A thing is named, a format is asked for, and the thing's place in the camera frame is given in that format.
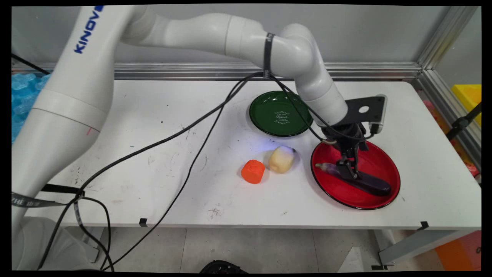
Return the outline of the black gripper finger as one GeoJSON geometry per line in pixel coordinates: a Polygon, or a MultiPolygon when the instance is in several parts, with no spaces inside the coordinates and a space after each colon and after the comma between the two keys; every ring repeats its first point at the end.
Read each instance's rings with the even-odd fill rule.
{"type": "Polygon", "coordinates": [[[359,176],[359,170],[358,170],[358,165],[359,165],[359,156],[358,153],[359,151],[367,151],[367,144],[366,143],[352,143],[350,146],[350,175],[352,177],[358,177],[359,176]]]}
{"type": "Polygon", "coordinates": [[[348,156],[341,156],[341,159],[337,161],[337,169],[343,179],[355,180],[358,178],[351,176],[351,158],[348,156]]]}

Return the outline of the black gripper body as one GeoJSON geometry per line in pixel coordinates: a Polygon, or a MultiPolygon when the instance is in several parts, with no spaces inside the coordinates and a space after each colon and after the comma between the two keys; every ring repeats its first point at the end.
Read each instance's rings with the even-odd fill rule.
{"type": "Polygon", "coordinates": [[[359,151],[368,151],[364,135],[367,130],[362,123],[321,127],[322,133],[328,141],[334,141],[334,147],[342,158],[355,159],[359,151]]]}

